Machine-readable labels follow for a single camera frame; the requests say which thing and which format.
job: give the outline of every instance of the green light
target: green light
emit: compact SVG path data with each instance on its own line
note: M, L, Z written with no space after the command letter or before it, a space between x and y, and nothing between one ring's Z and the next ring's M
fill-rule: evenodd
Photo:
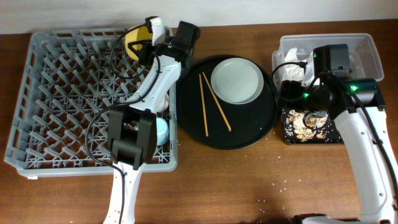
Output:
M358 87L357 86L350 86L351 87L351 91L355 91L355 90L357 90L358 89Z

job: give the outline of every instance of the brown stick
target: brown stick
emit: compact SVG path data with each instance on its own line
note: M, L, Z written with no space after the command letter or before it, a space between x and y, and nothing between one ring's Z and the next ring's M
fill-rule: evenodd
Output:
M205 77L205 80L206 80L206 82L207 82L207 85L209 86L210 92L211 92L211 94L213 95L213 98L214 98L214 100L216 101L216 104L217 104L217 106L218 106L218 109L220 110L220 113L221 113L221 115L222 115L223 118L224 118L224 121L225 121L226 126L228 127L228 130L231 131L231 126L229 125L228 120L226 119L225 114L224 114L224 112L223 112L223 109L221 109L221 106L220 106L220 104L218 103L217 97L216 97L216 95L214 94L213 89L211 88L211 85L210 85L209 81L207 80L206 75L205 75L204 72L203 72L203 76Z
M207 119L206 119L206 108L205 108L205 98L203 97L203 87L201 85L201 76L199 74L199 82L200 82L200 94L201 94L201 105L203 108L203 119L205 120L205 131L206 137L209 136L209 132L207 131Z

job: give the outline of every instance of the wooden table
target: wooden table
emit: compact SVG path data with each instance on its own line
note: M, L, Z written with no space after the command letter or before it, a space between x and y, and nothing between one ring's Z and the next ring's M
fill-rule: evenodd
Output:
M195 60L235 54L270 72L272 53L283 35L369 33L384 68L380 86L391 144L398 149L398 31L393 27L398 20L205 27ZM1 160L29 38L30 34L0 35ZM175 171L142 175L136 203L139 223L273 223L301 213L359 215L358 191L344 146L287 146L280 124L242 150L203 146L181 127L178 140ZM111 175L27 180L3 161L0 170L0 223L101 223L108 211Z

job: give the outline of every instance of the black plate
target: black plate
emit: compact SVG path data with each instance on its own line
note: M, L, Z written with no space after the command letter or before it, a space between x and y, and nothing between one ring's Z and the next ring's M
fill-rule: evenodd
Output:
M214 68L229 58L242 57L217 55L206 58L195 64L177 83L178 121L194 139L217 149L239 149L254 144L271 130L277 114L274 96L269 90L269 75L256 64L264 77L264 86L255 100L243 105L234 105L217 97L232 129L228 131L210 89L202 77L209 133L208 137L205 136L199 73L204 72L210 82Z

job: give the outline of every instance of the white bowl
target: white bowl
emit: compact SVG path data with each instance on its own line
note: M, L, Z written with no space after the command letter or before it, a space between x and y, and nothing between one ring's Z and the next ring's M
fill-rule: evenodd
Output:
M260 69L243 58L224 60L211 74L214 93L227 103L249 103L260 95L263 86L264 79Z

